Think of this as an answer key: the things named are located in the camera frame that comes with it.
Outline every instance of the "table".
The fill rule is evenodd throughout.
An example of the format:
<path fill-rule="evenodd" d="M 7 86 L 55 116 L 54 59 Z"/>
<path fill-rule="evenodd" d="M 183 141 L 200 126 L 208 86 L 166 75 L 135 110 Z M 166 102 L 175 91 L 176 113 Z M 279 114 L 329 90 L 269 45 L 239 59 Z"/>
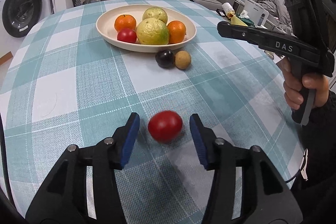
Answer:
<path fill-rule="evenodd" d="M 192 66 L 162 69 L 153 54 L 128 52 L 105 42 L 95 28 L 107 10 L 151 4 L 184 13 L 197 26 L 184 47 Z M 280 174 L 296 173 L 302 149 L 283 98 L 283 78 L 263 51 L 222 38 L 221 17 L 187 0 L 110 0 L 51 15 L 34 26 L 15 55 L 1 94 L 12 190 L 26 213 L 38 187 L 65 148 L 95 145 L 125 125 L 131 112 L 141 117 L 129 164 L 117 171 L 126 219 L 131 223 L 200 223 L 213 172 L 199 164 L 189 131 L 198 113 L 206 127 L 234 145 L 259 145 Z M 169 145 L 147 132 L 149 119 L 177 111 L 184 126 Z M 237 172 L 237 205 L 241 173 Z M 4 189 L 3 173 L 0 183 Z M 88 169 L 88 208 L 94 215 L 92 170 Z"/>

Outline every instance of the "label sticker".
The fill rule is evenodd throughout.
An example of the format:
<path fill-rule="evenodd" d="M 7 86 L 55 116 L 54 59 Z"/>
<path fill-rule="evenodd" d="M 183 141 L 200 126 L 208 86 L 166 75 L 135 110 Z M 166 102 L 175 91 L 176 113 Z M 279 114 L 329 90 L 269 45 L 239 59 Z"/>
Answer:
<path fill-rule="evenodd" d="M 23 27 L 22 29 L 19 29 L 19 32 L 22 32 L 24 30 L 28 29 L 28 25 L 26 27 Z"/>

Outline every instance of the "blue gripper pad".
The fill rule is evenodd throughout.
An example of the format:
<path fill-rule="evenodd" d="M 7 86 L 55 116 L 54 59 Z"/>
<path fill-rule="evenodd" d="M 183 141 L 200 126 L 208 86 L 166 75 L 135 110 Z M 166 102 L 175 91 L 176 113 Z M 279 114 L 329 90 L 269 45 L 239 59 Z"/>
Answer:
<path fill-rule="evenodd" d="M 123 131 L 122 138 L 122 147 L 120 151 L 120 166 L 124 168 L 124 166 L 128 163 L 129 158 L 131 156 L 133 146 L 135 143 L 135 139 L 137 138 L 138 132 L 140 128 L 140 117 L 138 113 L 132 112 L 130 117 L 128 118 L 126 125 L 121 127 L 120 129 Z"/>
<path fill-rule="evenodd" d="M 204 166 L 204 169 L 208 169 L 209 162 L 207 160 L 207 149 L 201 136 L 201 131 L 203 131 L 204 126 L 197 114 L 190 116 L 189 126 L 199 162 Z"/>

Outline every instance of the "red tomato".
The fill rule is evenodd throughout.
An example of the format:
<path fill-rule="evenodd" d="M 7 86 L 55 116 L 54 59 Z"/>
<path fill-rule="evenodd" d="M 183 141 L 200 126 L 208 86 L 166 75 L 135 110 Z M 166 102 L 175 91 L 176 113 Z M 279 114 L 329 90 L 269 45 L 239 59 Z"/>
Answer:
<path fill-rule="evenodd" d="M 117 35 L 117 40 L 128 43 L 135 43 L 137 41 L 137 33 L 129 28 L 121 29 Z"/>
<path fill-rule="evenodd" d="M 173 111 L 166 110 L 155 114 L 148 123 L 148 131 L 153 139 L 167 143 L 175 139 L 182 130 L 182 119 Z"/>

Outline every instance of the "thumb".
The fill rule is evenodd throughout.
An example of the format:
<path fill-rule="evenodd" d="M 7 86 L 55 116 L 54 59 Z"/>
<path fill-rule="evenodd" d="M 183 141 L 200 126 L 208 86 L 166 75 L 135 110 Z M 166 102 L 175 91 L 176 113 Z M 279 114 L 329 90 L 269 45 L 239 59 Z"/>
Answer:
<path fill-rule="evenodd" d="M 316 89 L 316 97 L 314 106 L 323 106 L 329 97 L 329 83 L 328 79 L 318 73 L 309 73 L 303 76 L 302 84 L 307 89 Z"/>

